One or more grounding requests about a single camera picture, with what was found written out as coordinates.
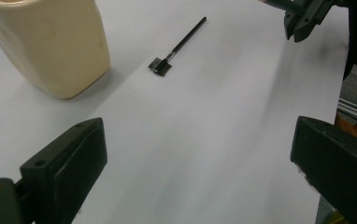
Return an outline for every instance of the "brush head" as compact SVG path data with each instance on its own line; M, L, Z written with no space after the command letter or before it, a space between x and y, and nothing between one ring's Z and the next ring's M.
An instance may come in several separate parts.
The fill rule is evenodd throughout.
M154 61L152 61L152 63L149 65L149 69L160 77L164 77L164 75L166 75L167 71L171 67L172 65L168 63L167 59L162 60L159 58L154 59Z

